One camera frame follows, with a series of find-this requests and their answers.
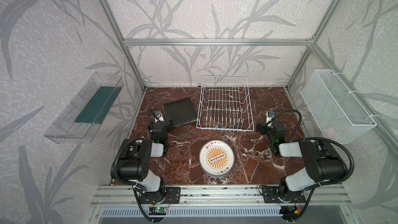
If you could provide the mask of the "white round plate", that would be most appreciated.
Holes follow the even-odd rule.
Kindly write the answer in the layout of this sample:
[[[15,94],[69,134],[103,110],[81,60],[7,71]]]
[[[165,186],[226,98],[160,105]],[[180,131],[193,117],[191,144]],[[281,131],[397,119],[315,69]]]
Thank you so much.
[[[210,140],[200,150],[199,163],[202,170],[212,177],[224,177],[235,165],[232,147],[222,140]]]

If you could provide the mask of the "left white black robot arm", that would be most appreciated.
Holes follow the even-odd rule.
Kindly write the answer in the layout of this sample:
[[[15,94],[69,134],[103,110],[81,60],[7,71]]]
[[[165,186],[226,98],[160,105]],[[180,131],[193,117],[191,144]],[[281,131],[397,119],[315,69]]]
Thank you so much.
[[[164,157],[170,147],[168,133],[174,122],[157,121],[149,126],[150,138],[126,139],[113,161],[112,179],[132,186],[137,196],[158,202],[166,197],[164,180],[150,170],[152,158]]]

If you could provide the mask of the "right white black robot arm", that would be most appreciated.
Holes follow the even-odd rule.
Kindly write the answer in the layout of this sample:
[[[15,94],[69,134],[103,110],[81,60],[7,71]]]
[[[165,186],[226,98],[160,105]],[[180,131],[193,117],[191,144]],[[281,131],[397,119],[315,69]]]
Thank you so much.
[[[280,180],[278,186],[259,186],[265,203],[305,201],[304,192],[339,184],[354,170],[351,153],[340,143],[326,138],[304,138],[285,142],[285,125],[279,121],[257,123],[256,131],[267,136],[272,153],[284,158],[302,158],[304,168]]]

